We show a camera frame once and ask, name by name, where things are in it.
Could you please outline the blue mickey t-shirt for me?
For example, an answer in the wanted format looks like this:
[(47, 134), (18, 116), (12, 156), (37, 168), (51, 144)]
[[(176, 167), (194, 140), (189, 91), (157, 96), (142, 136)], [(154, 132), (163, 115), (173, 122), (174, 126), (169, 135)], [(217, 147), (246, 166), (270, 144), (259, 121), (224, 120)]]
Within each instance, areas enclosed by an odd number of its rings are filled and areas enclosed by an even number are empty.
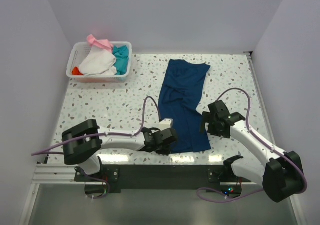
[(210, 66), (171, 59), (159, 94), (158, 107), (163, 119), (173, 119), (178, 139), (173, 154), (197, 153), (211, 149), (207, 133), (200, 132), (202, 115), (197, 107), (202, 99)]

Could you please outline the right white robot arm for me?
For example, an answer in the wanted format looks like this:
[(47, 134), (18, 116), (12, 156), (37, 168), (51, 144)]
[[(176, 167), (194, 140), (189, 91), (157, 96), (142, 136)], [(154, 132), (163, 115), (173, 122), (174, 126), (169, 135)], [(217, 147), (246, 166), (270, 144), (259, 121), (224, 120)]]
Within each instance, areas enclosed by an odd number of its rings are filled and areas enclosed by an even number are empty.
[(230, 113), (221, 100), (209, 104), (208, 109), (202, 113), (200, 131), (240, 142), (261, 164), (260, 168), (246, 165), (240, 162), (243, 156), (235, 155), (223, 162), (223, 177), (247, 179), (276, 203), (305, 192), (307, 181), (296, 152), (286, 152), (268, 141), (252, 128), (247, 116)]

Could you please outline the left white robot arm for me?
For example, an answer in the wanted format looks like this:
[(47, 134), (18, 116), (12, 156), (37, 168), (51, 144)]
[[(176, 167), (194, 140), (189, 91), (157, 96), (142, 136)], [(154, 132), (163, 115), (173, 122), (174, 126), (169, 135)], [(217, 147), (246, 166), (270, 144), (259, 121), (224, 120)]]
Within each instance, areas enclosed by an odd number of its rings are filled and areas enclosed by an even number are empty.
[(178, 134), (169, 118), (160, 121), (157, 127), (127, 132), (99, 126), (95, 119), (89, 119), (62, 133), (64, 164), (78, 166), (88, 176), (97, 175), (102, 171), (99, 150), (125, 149), (169, 155), (171, 145), (177, 141)]

